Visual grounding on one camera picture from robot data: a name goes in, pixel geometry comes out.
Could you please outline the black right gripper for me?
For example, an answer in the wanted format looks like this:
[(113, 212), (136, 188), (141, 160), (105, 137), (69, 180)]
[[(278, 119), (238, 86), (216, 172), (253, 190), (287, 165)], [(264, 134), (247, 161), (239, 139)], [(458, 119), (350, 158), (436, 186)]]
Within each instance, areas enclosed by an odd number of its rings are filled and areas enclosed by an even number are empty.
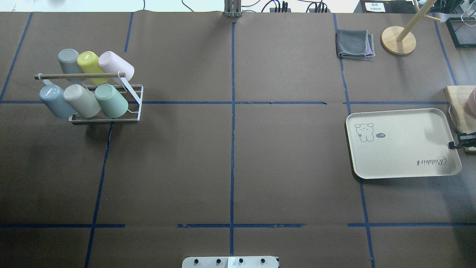
[(458, 142), (449, 142), (448, 148), (449, 149), (459, 149), (459, 148), (470, 148), (476, 147), (476, 133), (459, 133), (458, 134)]

